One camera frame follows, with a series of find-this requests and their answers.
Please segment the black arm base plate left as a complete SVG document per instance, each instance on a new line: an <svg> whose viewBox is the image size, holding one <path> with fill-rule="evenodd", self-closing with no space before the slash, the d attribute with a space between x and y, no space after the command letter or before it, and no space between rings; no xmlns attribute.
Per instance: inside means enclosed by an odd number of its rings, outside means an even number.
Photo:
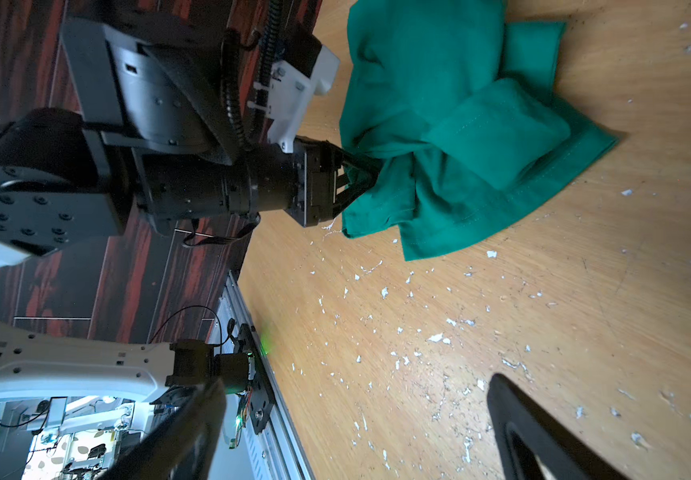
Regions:
<svg viewBox="0 0 691 480"><path fill-rule="evenodd" d="M255 327L243 323L235 340L235 352L246 354L250 366L249 384L240 400L239 412L243 416L243 426L260 435L270 423L277 402L262 350L256 340Z"/></svg>

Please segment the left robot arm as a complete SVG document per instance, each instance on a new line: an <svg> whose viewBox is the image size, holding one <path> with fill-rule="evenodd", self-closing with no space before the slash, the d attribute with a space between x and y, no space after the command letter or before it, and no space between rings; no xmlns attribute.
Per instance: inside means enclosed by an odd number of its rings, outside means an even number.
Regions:
<svg viewBox="0 0 691 480"><path fill-rule="evenodd" d="M335 218L375 185L369 160L299 136L338 58L306 22L268 5L255 119L245 124L237 30L189 24L111 1L67 17L61 42L81 109L31 111L0 125L0 266L125 231L140 210L164 231L235 215L250 236L265 211L301 226ZM51 337L0 322L0 402L92 395L169 404L176 412L109 479L167 479L185 458L208 476L226 397L253 392L255 351L225 354L199 340L125 344Z"/></svg>

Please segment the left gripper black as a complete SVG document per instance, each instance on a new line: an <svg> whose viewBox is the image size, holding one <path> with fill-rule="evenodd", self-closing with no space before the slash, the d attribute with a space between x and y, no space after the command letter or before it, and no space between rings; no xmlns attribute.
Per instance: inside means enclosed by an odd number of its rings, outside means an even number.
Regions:
<svg viewBox="0 0 691 480"><path fill-rule="evenodd" d="M305 137L296 138L293 158L299 183L290 216L303 227L336 219L381 172L379 160Z"/></svg>

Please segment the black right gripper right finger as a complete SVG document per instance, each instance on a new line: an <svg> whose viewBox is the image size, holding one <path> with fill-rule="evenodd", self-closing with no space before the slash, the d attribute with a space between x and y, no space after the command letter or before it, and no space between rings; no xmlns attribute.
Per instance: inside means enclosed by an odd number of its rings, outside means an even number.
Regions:
<svg viewBox="0 0 691 480"><path fill-rule="evenodd" d="M625 476L503 374L489 380L487 408L507 479L623 479Z"/></svg>

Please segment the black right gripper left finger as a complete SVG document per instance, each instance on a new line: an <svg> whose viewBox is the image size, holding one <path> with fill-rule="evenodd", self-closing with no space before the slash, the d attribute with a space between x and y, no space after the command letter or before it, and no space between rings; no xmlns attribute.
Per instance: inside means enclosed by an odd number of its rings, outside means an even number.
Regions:
<svg viewBox="0 0 691 480"><path fill-rule="evenodd" d="M182 464L183 478L208 478L226 410L227 392L218 378L197 391L185 407L116 461L101 478L168 479Z"/></svg>

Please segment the green cloth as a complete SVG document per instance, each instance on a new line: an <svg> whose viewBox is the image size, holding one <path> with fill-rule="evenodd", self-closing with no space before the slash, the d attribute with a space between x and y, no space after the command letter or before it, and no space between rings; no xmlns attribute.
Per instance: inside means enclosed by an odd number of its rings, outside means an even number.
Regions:
<svg viewBox="0 0 691 480"><path fill-rule="evenodd" d="M341 144L379 169L343 213L349 239L399 229L409 261L512 226L615 146L555 94L561 21L501 1L359 1Z"/></svg>

